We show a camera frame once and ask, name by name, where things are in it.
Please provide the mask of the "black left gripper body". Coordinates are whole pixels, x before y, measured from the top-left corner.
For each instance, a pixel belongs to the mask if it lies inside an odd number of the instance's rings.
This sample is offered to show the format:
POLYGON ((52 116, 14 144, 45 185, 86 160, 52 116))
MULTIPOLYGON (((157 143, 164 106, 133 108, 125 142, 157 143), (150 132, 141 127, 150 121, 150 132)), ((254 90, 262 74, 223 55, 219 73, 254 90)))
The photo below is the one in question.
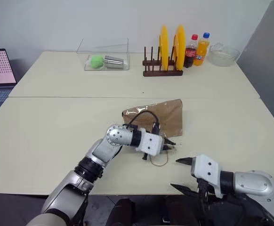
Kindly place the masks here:
POLYGON ((160 155, 162 151, 168 148, 168 145, 164 144, 163 138, 149 138, 142 145, 141 150, 144 153, 142 160, 146 161, 148 157, 160 155))

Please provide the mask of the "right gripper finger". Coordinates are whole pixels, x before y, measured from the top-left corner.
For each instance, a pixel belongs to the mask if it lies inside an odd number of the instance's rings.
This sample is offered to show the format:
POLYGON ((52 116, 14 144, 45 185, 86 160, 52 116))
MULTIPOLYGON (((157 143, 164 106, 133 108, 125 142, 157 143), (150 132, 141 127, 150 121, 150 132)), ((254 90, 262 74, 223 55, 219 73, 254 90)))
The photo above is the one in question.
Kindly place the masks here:
POLYGON ((174 187, 175 189, 177 189, 179 192, 181 192, 184 195, 187 196, 198 196, 199 194, 193 190, 191 190, 189 187, 187 186, 183 186, 183 185, 178 185, 178 184, 170 184, 172 187, 174 187))
POLYGON ((193 157, 180 158, 180 159, 177 159, 176 162, 184 164, 184 165, 192 166, 193 165, 193 157))

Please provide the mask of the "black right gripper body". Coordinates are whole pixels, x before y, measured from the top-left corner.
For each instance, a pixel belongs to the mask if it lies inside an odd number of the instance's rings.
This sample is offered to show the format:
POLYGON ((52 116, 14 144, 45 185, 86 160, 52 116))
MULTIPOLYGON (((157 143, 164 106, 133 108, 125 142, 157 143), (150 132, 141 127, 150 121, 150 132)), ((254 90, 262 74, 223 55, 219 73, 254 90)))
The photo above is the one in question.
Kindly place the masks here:
POLYGON ((201 178, 197 178, 196 181, 198 183, 199 194, 214 194, 214 187, 211 186, 207 181, 201 178))

